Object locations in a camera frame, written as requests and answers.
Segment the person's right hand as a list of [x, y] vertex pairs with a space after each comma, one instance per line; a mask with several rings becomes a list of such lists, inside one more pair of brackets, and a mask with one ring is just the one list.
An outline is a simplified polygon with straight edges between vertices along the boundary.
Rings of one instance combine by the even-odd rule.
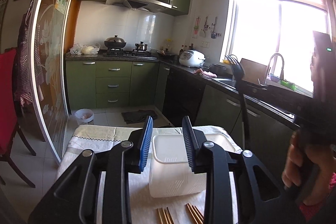
[[310, 195], [303, 200], [304, 204], [313, 205], [321, 202], [329, 195], [329, 182], [333, 173], [335, 173], [335, 157], [331, 147], [323, 145], [309, 145], [306, 147], [305, 152], [302, 152], [299, 149], [298, 141], [299, 134], [295, 132], [290, 140], [282, 181], [288, 188], [293, 185], [300, 186], [302, 178], [299, 174], [299, 168], [303, 164], [303, 157], [307, 156], [320, 168]]

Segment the pink right sleeve forearm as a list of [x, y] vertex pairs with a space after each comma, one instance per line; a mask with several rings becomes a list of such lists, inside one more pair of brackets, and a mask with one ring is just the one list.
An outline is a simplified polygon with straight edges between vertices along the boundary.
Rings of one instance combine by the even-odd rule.
[[[334, 189], [335, 184], [336, 184], [336, 174], [333, 173], [331, 180], [329, 182], [329, 194]], [[324, 198], [321, 202], [315, 203], [313, 205], [306, 205], [302, 203], [299, 206], [299, 209], [303, 214], [303, 216], [305, 217], [306, 221], [309, 222], [320, 211], [321, 207], [323, 207], [325, 203], [326, 198]]]

